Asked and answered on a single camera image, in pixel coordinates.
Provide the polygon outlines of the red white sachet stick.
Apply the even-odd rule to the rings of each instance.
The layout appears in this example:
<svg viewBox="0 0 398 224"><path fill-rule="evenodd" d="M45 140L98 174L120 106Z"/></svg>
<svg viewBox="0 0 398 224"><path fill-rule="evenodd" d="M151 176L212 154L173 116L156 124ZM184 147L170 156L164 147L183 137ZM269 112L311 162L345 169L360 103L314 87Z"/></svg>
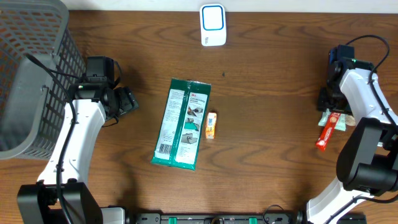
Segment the red white sachet stick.
<svg viewBox="0 0 398 224"><path fill-rule="evenodd" d="M319 126L323 126L323 131L320 134L320 137L316 141L315 145L316 147L324 151L326 149L326 146L336 128L336 126L339 123L341 114L340 113L335 113L335 112L324 112L322 114L322 118L320 122L318 123Z"/></svg>

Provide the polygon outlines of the light green wipes packet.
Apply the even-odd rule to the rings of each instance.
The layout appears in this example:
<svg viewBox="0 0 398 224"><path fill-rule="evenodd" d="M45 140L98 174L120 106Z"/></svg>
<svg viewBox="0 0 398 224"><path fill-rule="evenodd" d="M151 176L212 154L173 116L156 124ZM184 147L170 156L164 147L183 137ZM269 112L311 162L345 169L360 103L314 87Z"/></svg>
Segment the light green wipes packet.
<svg viewBox="0 0 398 224"><path fill-rule="evenodd" d="M329 109L327 109L326 111L324 111L322 113L322 117L320 119L320 121L318 122L319 126L325 126L326 122L328 120L328 118L331 115L331 111ZM346 131L346 118L345 118L345 114L340 114L340 117L337 121L337 124L335 126L335 129L339 130L339 131Z"/></svg>

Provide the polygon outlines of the green white 3M package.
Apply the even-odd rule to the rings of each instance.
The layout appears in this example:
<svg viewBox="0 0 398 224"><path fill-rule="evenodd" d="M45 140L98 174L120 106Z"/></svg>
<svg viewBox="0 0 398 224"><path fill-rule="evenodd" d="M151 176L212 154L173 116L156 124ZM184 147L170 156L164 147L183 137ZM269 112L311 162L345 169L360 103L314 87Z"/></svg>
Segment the green white 3M package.
<svg viewBox="0 0 398 224"><path fill-rule="evenodd" d="M173 78L152 164L195 170L211 85Z"/></svg>

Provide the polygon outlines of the orange Kleenex tissue pack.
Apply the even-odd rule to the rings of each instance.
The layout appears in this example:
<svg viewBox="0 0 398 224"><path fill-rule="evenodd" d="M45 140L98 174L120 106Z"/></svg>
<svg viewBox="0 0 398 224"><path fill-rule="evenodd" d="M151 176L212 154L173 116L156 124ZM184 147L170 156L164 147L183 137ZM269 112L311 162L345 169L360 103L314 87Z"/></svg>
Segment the orange Kleenex tissue pack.
<svg viewBox="0 0 398 224"><path fill-rule="evenodd" d="M217 114L215 112L208 113L206 118L205 137L207 139L215 138Z"/></svg>

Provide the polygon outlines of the green lid white jar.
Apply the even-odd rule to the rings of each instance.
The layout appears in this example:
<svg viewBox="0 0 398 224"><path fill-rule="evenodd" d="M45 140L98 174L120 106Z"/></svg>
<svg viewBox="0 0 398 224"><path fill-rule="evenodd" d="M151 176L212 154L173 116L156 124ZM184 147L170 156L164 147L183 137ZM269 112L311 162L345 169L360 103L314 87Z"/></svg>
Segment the green lid white jar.
<svg viewBox="0 0 398 224"><path fill-rule="evenodd" d="M355 118L352 115L345 115L345 124L347 126L356 126Z"/></svg>

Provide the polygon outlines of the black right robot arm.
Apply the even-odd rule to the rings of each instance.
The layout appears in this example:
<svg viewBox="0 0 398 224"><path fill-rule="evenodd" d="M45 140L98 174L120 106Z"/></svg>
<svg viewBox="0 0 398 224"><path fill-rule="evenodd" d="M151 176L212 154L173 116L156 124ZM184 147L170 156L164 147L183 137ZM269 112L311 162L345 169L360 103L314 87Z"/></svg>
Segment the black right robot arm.
<svg viewBox="0 0 398 224"><path fill-rule="evenodd" d="M329 52L317 108L353 116L355 129L338 156L335 179L307 202L307 223L337 223L361 202L381 203L379 196L397 191L397 115L376 72L371 62L355 58L352 46Z"/></svg>

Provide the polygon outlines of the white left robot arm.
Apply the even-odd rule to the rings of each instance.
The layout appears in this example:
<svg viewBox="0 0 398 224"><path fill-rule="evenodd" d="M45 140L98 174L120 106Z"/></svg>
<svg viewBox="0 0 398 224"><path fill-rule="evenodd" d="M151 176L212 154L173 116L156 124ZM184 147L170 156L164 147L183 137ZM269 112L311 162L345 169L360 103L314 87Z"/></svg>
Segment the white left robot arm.
<svg viewBox="0 0 398 224"><path fill-rule="evenodd" d="M119 67L109 57L88 57L83 75L63 89L67 105L52 156L37 182L17 194L24 223L130 223L126 208L100 207L87 186L100 129L138 107L131 90L118 85Z"/></svg>

